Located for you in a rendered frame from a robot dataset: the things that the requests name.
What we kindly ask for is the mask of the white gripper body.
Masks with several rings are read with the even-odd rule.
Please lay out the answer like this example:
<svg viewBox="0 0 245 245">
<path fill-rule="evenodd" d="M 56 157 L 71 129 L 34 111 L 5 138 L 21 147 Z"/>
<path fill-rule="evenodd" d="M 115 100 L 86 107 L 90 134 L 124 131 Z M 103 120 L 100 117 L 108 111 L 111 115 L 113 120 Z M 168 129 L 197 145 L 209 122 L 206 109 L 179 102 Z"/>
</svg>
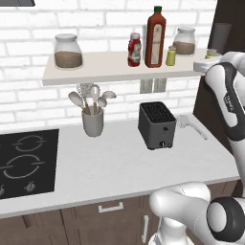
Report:
<svg viewBox="0 0 245 245">
<path fill-rule="evenodd" d="M 195 72 L 200 72 L 206 74 L 207 71 L 216 63 L 220 61 L 220 57 L 206 58 L 199 61 L 193 62 L 193 70 Z"/>
</svg>

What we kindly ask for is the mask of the yellow shaker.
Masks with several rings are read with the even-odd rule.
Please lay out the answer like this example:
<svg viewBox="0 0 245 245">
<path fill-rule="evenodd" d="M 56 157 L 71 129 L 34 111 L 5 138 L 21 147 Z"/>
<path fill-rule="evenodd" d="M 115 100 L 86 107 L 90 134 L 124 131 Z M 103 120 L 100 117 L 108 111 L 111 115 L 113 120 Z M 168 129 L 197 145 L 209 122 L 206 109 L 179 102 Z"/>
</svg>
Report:
<svg viewBox="0 0 245 245">
<path fill-rule="evenodd" d="M 176 58 L 176 47 L 169 46 L 167 51 L 167 59 L 166 65 L 167 66 L 174 66 L 175 65 L 175 58 Z"/>
</svg>

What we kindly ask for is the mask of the dark tall cabinet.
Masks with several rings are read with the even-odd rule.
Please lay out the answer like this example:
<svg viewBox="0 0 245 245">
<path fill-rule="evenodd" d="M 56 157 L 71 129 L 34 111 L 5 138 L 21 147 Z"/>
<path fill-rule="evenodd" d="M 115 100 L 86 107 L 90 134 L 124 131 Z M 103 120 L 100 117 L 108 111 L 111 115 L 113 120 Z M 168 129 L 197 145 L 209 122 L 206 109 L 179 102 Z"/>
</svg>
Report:
<svg viewBox="0 0 245 245">
<path fill-rule="evenodd" d="M 245 0 L 217 0 L 212 23 L 232 25 L 224 46 L 225 53 L 228 51 L 245 52 Z M 206 126 L 219 143 L 232 152 L 204 77 L 200 78 L 193 115 Z"/>
</svg>

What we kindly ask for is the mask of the tall red sauce bottle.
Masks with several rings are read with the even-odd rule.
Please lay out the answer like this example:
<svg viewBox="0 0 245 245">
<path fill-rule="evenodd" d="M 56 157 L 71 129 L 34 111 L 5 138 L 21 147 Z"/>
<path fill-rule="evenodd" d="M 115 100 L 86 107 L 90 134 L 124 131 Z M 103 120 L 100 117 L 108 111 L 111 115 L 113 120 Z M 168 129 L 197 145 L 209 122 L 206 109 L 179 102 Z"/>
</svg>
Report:
<svg viewBox="0 0 245 245">
<path fill-rule="evenodd" d="M 162 7 L 155 6 L 154 13 L 147 20 L 145 65 L 148 68 L 159 68 L 162 65 L 166 23 Z"/>
</svg>

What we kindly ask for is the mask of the red ketchup bottle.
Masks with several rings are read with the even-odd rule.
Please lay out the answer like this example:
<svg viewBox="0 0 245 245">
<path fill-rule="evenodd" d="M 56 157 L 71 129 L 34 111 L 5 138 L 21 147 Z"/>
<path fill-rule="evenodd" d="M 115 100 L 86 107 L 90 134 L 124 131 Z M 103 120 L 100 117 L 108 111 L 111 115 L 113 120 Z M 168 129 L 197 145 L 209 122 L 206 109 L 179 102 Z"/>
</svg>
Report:
<svg viewBox="0 0 245 245">
<path fill-rule="evenodd" d="M 137 67 L 141 61 L 141 40 L 138 33 L 132 33 L 128 43 L 127 62 L 130 67 Z"/>
</svg>

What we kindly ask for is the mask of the yellow-green round object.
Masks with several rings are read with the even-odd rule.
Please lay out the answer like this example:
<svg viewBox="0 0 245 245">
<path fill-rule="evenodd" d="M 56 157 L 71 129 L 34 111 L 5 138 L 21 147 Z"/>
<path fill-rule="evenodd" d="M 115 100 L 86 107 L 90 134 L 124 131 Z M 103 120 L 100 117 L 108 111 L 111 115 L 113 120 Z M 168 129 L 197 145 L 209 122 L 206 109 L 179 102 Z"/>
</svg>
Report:
<svg viewBox="0 0 245 245">
<path fill-rule="evenodd" d="M 215 50 L 215 49 L 208 49 L 206 58 L 214 58 L 214 57 L 219 57 L 220 54 Z"/>
</svg>

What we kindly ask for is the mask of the small glass jar brown contents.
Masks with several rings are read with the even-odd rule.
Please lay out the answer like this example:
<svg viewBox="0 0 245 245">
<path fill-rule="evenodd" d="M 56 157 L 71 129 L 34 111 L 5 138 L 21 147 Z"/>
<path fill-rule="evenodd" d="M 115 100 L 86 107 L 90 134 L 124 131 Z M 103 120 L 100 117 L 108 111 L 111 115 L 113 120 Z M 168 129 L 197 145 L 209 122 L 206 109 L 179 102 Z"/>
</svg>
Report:
<svg viewBox="0 0 245 245">
<path fill-rule="evenodd" d="M 179 27 L 173 40 L 176 54 L 180 56 L 193 55 L 195 51 L 195 29 L 191 27 Z"/>
</svg>

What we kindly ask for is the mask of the grey cylinder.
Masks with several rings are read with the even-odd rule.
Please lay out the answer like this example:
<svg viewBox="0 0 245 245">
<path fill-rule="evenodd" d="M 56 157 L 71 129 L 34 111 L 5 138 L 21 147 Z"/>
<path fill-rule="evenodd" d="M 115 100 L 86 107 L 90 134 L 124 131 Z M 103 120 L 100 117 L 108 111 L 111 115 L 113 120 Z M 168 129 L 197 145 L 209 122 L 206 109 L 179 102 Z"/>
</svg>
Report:
<svg viewBox="0 0 245 245">
<path fill-rule="evenodd" d="M 214 23 L 210 38 L 210 48 L 222 54 L 225 49 L 232 25 L 229 23 Z"/>
</svg>

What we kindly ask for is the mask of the silver garlic press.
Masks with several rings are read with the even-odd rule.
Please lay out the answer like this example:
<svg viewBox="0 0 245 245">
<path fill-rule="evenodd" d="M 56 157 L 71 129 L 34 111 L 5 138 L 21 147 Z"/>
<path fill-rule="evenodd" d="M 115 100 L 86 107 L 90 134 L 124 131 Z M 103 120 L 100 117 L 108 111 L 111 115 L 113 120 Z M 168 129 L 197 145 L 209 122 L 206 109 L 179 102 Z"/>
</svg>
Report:
<svg viewBox="0 0 245 245">
<path fill-rule="evenodd" d="M 193 122 L 189 120 L 189 117 L 186 115 L 180 115 L 177 117 L 177 125 L 180 128 L 185 128 L 187 126 L 192 127 L 204 140 L 208 139 L 208 136 Z"/>
</svg>

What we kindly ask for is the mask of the dark grey toaster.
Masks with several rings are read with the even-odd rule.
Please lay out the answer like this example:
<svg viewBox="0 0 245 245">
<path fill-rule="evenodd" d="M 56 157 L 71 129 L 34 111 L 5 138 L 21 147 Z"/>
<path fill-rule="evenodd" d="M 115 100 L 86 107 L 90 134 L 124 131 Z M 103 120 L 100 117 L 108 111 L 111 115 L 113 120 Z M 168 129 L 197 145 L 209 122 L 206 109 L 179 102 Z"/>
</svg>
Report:
<svg viewBox="0 0 245 245">
<path fill-rule="evenodd" d="M 176 119 L 161 101 L 140 104 L 138 129 L 148 149 L 171 148 Z"/>
</svg>

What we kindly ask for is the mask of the pale spatula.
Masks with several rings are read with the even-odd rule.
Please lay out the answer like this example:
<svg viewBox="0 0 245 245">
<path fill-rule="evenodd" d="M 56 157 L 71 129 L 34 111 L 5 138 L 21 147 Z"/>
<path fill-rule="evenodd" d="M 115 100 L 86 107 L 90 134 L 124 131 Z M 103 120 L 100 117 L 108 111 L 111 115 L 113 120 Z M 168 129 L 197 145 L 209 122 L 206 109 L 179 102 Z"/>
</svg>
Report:
<svg viewBox="0 0 245 245">
<path fill-rule="evenodd" d="M 94 84 L 90 88 L 90 95 L 94 101 L 94 114 L 97 114 L 97 99 L 100 96 L 100 88 L 98 85 Z"/>
</svg>

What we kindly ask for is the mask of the grey utensil pot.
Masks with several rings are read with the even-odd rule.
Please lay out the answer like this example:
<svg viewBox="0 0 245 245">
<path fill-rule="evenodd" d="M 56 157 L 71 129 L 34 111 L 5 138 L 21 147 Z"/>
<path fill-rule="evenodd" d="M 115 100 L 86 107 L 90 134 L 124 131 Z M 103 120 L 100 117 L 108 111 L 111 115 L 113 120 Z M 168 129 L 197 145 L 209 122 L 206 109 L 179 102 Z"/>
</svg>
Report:
<svg viewBox="0 0 245 245">
<path fill-rule="evenodd" d="M 89 137 L 98 137 L 103 130 L 103 110 L 99 107 L 99 113 L 94 114 L 94 107 L 90 106 L 90 114 L 81 113 L 83 129 Z"/>
</svg>

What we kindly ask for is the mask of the large glass jar brown contents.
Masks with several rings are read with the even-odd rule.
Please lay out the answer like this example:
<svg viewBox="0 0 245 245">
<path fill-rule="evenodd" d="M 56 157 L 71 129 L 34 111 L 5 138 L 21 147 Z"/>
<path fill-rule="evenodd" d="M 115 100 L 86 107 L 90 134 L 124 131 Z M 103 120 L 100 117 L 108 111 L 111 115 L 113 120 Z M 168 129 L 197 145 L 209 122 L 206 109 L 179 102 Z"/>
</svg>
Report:
<svg viewBox="0 0 245 245">
<path fill-rule="evenodd" d="M 82 65 L 82 53 L 75 34 L 56 35 L 55 62 L 61 69 L 75 69 Z"/>
</svg>

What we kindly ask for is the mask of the brown cupboard door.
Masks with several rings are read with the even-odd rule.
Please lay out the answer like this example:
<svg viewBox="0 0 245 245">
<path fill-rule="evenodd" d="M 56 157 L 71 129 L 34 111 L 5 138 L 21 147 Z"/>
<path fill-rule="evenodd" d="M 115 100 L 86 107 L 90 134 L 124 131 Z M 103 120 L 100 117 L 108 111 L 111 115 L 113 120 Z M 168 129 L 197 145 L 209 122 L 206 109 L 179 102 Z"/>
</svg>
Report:
<svg viewBox="0 0 245 245">
<path fill-rule="evenodd" d="M 68 245 L 61 211 L 0 218 L 0 245 Z"/>
<path fill-rule="evenodd" d="M 142 242 L 142 233 L 144 225 L 144 215 L 148 215 L 149 223 L 147 230 L 146 243 Z M 149 239 L 157 232 L 160 218 L 156 216 L 149 207 L 149 196 L 145 195 L 140 198 L 140 226 L 139 226 L 139 245 L 147 245 Z"/>
</svg>

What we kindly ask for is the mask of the brown drawer front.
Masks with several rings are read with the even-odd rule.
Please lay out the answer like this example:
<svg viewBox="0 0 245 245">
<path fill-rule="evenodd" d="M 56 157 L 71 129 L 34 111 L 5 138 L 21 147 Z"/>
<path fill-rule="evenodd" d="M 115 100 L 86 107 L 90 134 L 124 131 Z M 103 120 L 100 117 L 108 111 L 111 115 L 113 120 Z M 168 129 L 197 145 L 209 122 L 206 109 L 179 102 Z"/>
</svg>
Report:
<svg viewBox="0 0 245 245">
<path fill-rule="evenodd" d="M 98 206 L 123 210 L 99 213 Z M 69 245 L 138 245 L 140 198 L 90 204 L 61 210 Z"/>
</svg>

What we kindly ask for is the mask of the dark range hood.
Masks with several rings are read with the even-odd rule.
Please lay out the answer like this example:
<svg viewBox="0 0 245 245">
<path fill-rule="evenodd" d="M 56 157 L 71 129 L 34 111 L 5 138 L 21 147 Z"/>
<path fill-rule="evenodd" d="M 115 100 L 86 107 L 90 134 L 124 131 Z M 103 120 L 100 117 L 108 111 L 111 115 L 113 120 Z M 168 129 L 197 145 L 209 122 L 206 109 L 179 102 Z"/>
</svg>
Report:
<svg viewBox="0 0 245 245">
<path fill-rule="evenodd" d="M 34 7 L 34 0 L 0 0 L 0 7 Z"/>
</svg>

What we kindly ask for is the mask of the black hob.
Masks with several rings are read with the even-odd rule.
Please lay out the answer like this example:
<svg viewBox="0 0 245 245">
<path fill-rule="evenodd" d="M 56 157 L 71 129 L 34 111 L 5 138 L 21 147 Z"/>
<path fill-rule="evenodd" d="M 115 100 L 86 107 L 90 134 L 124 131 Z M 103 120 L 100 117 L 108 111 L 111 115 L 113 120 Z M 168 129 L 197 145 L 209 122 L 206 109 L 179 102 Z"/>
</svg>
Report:
<svg viewBox="0 0 245 245">
<path fill-rule="evenodd" d="M 0 134 L 0 200 L 53 192 L 58 129 Z"/>
</svg>

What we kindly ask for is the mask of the grey wall socket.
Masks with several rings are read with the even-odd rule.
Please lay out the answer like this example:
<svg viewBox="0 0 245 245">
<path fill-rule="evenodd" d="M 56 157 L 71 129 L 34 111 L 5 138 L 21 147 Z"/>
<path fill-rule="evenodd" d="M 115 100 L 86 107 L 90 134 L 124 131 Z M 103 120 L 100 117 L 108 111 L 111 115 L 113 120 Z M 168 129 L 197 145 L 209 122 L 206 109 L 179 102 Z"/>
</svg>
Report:
<svg viewBox="0 0 245 245">
<path fill-rule="evenodd" d="M 166 91 L 167 80 L 165 78 L 156 78 L 154 80 L 154 93 L 162 93 Z"/>
<path fill-rule="evenodd" d="M 140 93 L 141 94 L 150 94 L 152 92 L 152 79 L 142 79 L 140 84 Z"/>
</svg>

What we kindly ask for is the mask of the pale wall shelf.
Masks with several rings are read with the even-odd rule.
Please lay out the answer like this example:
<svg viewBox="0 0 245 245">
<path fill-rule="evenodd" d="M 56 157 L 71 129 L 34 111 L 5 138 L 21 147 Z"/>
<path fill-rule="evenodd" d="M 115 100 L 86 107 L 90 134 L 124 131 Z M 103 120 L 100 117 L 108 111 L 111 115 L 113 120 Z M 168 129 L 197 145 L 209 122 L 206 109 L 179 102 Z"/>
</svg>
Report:
<svg viewBox="0 0 245 245">
<path fill-rule="evenodd" d="M 201 76 L 193 70 L 193 63 L 203 59 L 205 49 L 197 49 L 193 56 L 177 56 L 174 66 L 162 64 L 160 68 L 148 68 L 142 60 L 138 67 L 129 67 L 127 52 L 85 53 L 83 66 L 77 69 L 57 69 L 50 56 L 44 71 L 44 86 L 109 81 L 137 80 L 149 78 L 182 78 Z"/>
</svg>

